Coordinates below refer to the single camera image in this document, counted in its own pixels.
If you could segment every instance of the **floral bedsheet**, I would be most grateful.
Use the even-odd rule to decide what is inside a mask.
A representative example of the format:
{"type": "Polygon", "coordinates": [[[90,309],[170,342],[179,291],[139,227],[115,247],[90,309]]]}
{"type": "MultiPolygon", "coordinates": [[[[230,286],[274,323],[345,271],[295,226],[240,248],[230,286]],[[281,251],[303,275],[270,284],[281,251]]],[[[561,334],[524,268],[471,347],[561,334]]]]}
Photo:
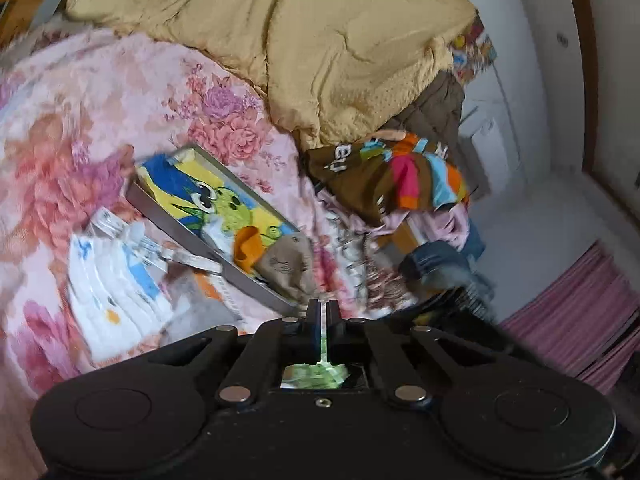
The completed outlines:
{"type": "MultiPolygon", "coordinates": [[[[28,428],[35,399],[107,364],[88,359],[65,300],[68,239],[101,206],[140,218],[123,198],[135,160],[197,142],[310,237],[320,289],[345,316],[358,314],[291,137],[247,83],[199,52],[142,34],[81,32],[4,74],[0,128],[0,477],[44,470],[28,428]]],[[[151,224],[147,232],[162,240],[151,224]]],[[[250,330],[276,317],[232,294],[250,330]]],[[[157,344],[150,338],[121,358],[157,344]]]]}

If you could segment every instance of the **tan quilt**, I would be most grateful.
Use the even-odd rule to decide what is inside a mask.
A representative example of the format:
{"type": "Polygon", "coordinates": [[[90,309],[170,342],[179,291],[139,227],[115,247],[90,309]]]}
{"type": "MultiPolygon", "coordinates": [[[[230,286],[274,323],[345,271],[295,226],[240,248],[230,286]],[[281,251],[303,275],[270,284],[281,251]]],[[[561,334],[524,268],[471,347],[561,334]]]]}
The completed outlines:
{"type": "Polygon", "coordinates": [[[268,96],[304,149],[361,139],[450,66],[468,0],[68,0],[77,19],[198,48],[268,96]]]}

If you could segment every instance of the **box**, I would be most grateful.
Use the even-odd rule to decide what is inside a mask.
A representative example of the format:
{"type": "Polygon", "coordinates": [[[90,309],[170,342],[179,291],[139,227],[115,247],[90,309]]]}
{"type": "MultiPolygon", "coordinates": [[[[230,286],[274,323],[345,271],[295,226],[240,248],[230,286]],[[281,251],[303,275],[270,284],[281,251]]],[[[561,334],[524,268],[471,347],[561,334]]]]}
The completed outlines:
{"type": "MultiPolygon", "coordinates": [[[[220,164],[209,153],[197,145],[189,144],[183,146],[176,152],[170,154],[171,157],[178,157],[186,150],[194,150],[196,156],[201,157],[206,163],[212,166],[211,171],[215,171],[224,177],[225,180],[233,182],[236,186],[241,187],[242,192],[246,193],[262,208],[267,209],[270,214],[278,218],[282,224],[285,224],[288,230],[298,232],[299,229],[291,222],[285,219],[280,213],[273,209],[252,189],[247,187],[238,177],[231,173],[223,164],[220,164]]],[[[233,263],[231,257],[227,256],[223,251],[216,250],[205,243],[197,234],[193,233],[184,224],[175,219],[167,210],[165,210],[154,198],[145,190],[145,184],[136,177],[130,184],[126,193],[127,200],[138,209],[145,217],[149,218],[159,229],[167,233],[176,243],[180,244],[187,251],[204,256],[219,262],[223,267],[223,276],[231,284],[242,290],[248,296],[255,298],[261,304],[276,311],[283,316],[295,315],[298,305],[295,302],[287,300],[264,283],[256,280],[248,275],[244,270],[240,269],[233,263]]]]}

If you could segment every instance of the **bed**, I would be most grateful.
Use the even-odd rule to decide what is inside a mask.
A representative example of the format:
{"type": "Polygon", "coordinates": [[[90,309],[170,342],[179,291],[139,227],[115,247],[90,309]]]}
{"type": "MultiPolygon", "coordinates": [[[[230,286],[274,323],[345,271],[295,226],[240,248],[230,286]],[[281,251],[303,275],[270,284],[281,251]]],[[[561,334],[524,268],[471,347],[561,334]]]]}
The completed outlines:
{"type": "MultiPolygon", "coordinates": [[[[123,192],[137,160],[189,142],[205,148],[311,240],[322,298],[337,299],[345,317],[369,316],[353,285],[353,262],[338,252],[345,234],[300,175],[294,137],[271,122],[260,88],[198,50],[142,33],[119,36],[56,17],[22,36],[42,0],[2,1],[0,45],[11,43],[0,56],[4,478],[44,471],[28,427],[39,395],[160,344],[157,334],[92,362],[65,295],[72,232],[101,207],[126,221],[142,219],[123,192]],[[212,122],[212,107],[233,113],[212,122]]],[[[145,222],[149,236],[170,243],[145,222]]],[[[231,295],[249,332],[277,317],[236,288],[231,295]]]]}

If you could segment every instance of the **orange cloth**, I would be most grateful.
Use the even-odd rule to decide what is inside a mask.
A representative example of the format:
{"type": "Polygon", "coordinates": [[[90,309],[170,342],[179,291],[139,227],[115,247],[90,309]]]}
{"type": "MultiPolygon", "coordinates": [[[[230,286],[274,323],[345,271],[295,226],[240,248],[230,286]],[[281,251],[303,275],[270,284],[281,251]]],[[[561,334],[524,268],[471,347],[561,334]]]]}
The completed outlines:
{"type": "Polygon", "coordinates": [[[234,263],[244,272],[251,273],[254,264],[264,254],[265,247],[260,238],[260,230],[253,225],[243,227],[234,240],[234,263]]]}

